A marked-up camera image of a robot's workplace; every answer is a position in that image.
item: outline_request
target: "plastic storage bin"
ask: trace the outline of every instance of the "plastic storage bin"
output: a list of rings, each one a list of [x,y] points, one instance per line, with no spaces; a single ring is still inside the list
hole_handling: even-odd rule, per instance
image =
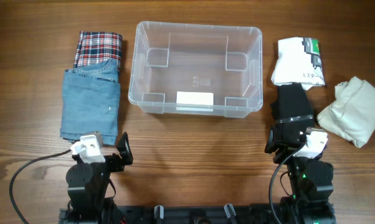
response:
[[[147,113],[244,118],[258,111],[261,30],[140,22],[128,99]]]

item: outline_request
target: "folded clothing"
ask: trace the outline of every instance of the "folded clothing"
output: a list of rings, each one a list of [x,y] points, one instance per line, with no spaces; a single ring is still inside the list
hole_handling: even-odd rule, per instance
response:
[[[313,109],[299,83],[277,87],[277,100],[271,105],[276,128],[284,144],[300,145],[299,136],[314,127]]]
[[[318,115],[319,125],[362,147],[375,130],[375,87],[353,77],[335,86],[335,96]]]
[[[121,43],[123,37],[113,32],[80,31],[80,40],[75,54],[74,68],[104,62],[108,59],[117,61],[121,67]]]
[[[115,59],[66,70],[60,137],[79,140],[99,131],[105,144],[115,145],[120,89]]]
[[[278,41],[279,58],[271,81],[275,85],[301,83],[304,90],[325,85],[318,40],[292,37]]]

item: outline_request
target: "folded white shirt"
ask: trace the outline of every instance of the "folded white shirt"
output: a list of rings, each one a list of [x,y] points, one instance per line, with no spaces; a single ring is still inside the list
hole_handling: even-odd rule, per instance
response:
[[[271,81],[275,85],[301,83],[304,90],[323,86],[322,62],[318,40],[292,37],[278,41],[279,58]]]
[[[375,87],[353,77],[335,86],[335,96],[318,115],[319,125],[362,147],[375,130]]]

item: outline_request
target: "wooden tabletop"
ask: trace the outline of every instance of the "wooden tabletop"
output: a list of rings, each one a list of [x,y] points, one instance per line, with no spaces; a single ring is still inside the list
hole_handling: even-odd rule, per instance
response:
[[[245,119],[145,114],[128,101],[136,25],[141,21],[255,26],[263,34],[263,108]],[[277,40],[319,40],[327,87],[307,91],[317,111],[334,86],[353,76],[375,87],[375,1],[121,1],[0,4],[0,223],[21,222],[9,181],[27,161],[67,150],[59,138],[62,80],[80,30],[123,36],[119,138],[128,132],[134,163],[112,174],[117,205],[248,205],[267,203],[276,165],[263,152],[274,122],[269,104]],[[107,147],[104,154],[115,149]],[[338,223],[375,223],[375,132],[361,149],[330,134],[323,161],[334,165]],[[57,223],[69,197],[70,154],[37,162],[14,185],[31,223]],[[273,200],[285,195],[278,182]]]

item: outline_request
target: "denim jeans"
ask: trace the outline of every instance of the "denim jeans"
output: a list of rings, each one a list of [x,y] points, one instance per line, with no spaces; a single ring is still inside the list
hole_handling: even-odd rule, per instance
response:
[[[99,131],[104,144],[115,145],[120,90],[115,59],[66,70],[60,137],[79,140]]]

